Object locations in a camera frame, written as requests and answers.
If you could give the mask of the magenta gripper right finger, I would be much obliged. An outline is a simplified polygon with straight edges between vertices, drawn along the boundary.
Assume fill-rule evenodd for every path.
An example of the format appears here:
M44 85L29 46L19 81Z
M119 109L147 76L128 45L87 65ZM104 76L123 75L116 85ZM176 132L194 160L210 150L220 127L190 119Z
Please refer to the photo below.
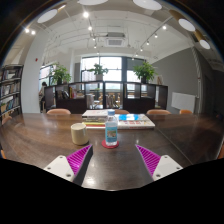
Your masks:
M149 175L154 181L160 180L182 169L182 166L168 155L159 156L140 145L137 145L136 148L140 153Z

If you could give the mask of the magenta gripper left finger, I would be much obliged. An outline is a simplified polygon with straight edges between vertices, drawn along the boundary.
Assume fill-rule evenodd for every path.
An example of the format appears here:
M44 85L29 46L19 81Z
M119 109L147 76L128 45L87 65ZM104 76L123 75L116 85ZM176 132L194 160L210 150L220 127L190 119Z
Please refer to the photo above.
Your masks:
M87 145L69 156L59 155L44 170L81 186L93 155L92 145Z

